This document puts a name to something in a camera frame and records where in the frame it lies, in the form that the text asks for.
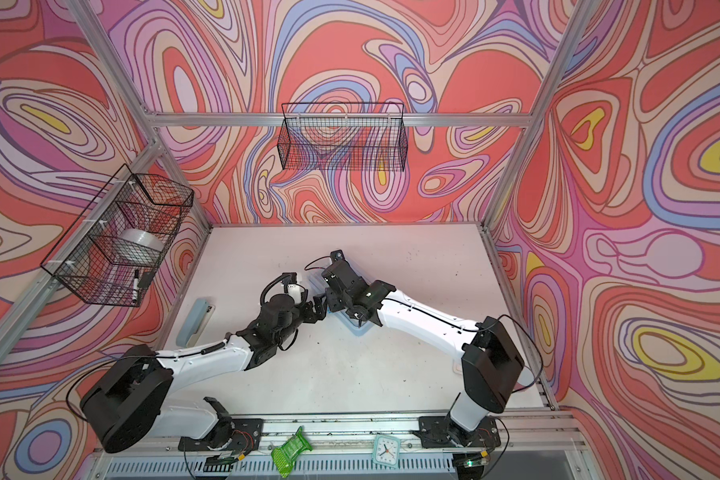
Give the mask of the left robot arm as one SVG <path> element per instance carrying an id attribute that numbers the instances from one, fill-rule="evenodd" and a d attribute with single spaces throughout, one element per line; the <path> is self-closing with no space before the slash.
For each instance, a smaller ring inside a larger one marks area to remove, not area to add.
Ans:
<path id="1" fill-rule="evenodd" d="M 326 313 L 323 295 L 296 300 L 276 294 L 247 328 L 218 342 L 173 351 L 132 347 L 83 396 L 82 414 L 110 454 L 149 437 L 181 437 L 194 448 L 224 450 L 235 434 L 229 411 L 212 396 L 181 400 L 175 393 L 263 365 L 292 346 L 303 323 L 321 321 Z"/>

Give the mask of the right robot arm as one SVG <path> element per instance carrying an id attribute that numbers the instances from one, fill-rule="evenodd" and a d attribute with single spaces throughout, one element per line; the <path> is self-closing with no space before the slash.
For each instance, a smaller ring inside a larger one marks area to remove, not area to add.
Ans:
<path id="1" fill-rule="evenodd" d="M 502 321 L 477 322 L 425 305 L 375 280 L 367 282 L 336 250 L 321 272 L 328 308 L 362 327 L 373 324 L 406 333 L 460 363 L 463 388 L 446 416 L 455 433 L 472 433 L 488 414 L 505 411 L 525 361 Z"/>

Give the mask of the grey blue stapler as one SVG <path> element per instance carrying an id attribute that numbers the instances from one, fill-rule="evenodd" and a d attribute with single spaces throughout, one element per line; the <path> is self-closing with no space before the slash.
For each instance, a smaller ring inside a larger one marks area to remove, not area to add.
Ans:
<path id="1" fill-rule="evenodd" d="M 175 340 L 176 345 L 181 348 L 195 346 L 214 311 L 215 306 L 207 299 L 198 298 L 178 331 Z"/>

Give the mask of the black marker in basket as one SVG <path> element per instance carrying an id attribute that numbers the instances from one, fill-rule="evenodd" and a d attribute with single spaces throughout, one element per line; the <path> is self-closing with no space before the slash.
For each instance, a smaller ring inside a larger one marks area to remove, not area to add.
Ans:
<path id="1" fill-rule="evenodd" d="M 139 298 L 140 298 L 139 281 L 140 281 L 140 270 L 135 269 L 133 272 L 132 288 L 131 288 L 131 302 L 133 305 L 137 305 L 139 303 Z"/>

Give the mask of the grey tape roll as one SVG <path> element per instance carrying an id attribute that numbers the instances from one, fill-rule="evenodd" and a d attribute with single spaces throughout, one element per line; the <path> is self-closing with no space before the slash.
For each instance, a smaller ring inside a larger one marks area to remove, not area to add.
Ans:
<path id="1" fill-rule="evenodd" d="M 149 250 L 162 251 L 164 248 L 164 243 L 158 237 L 141 229 L 126 229 L 119 235 L 119 239 Z"/>

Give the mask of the small teal alarm clock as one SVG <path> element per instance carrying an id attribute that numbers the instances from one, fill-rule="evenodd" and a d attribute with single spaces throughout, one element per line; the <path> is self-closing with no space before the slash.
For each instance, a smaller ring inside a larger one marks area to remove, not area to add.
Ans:
<path id="1" fill-rule="evenodd" d="M 398 468 L 401 441 L 390 435 L 376 435 L 372 451 L 372 462 L 387 468 Z"/>

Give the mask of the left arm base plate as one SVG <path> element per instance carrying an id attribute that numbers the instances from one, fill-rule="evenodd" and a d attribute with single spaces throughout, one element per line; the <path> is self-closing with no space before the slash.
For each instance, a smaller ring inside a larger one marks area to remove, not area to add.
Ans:
<path id="1" fill-rule="evenodd" d="M 233 418 L 231 421 L 220 421 L 201 439 L 181 437 L 178 450 L 248 454 L 259 448 L 263 426 L 262 418 Z"/>

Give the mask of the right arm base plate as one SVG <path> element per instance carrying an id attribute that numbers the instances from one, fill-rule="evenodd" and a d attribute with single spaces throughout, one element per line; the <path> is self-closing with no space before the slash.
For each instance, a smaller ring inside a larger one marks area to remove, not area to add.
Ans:
<path id="1" fill-rule="evenodd" d="M 474 430 L 466 430 L 448 415 L 420 416 L 418 429 L 413 430 L 425 449 L 482 448 L 493 451 L 502 445 L 496 419 L 485 416 Z"/>

